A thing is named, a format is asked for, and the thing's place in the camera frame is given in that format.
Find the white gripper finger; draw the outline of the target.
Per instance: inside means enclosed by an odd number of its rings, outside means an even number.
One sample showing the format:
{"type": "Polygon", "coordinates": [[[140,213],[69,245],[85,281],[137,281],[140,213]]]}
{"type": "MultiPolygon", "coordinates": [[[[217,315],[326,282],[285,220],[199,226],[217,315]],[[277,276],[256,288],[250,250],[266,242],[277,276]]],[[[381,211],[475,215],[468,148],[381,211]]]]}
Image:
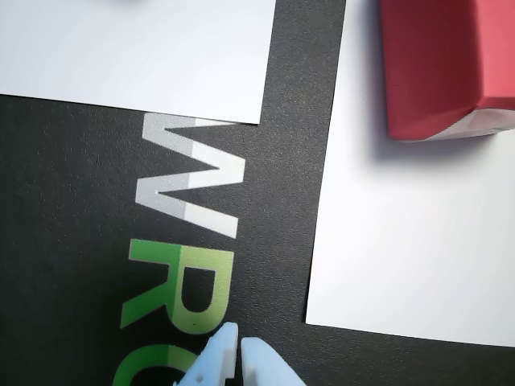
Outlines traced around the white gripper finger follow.
{"type": "Polygon", "coordinates": [[[245,386],[306,385],[280,354],[260,338],[241,340],[241,365],[245,386]]]}
{"type": "Polygon", "coordinates": [[[237,346],[238,325],[225,322],[175,385],[225,385],[235,375],[237,346]]]}

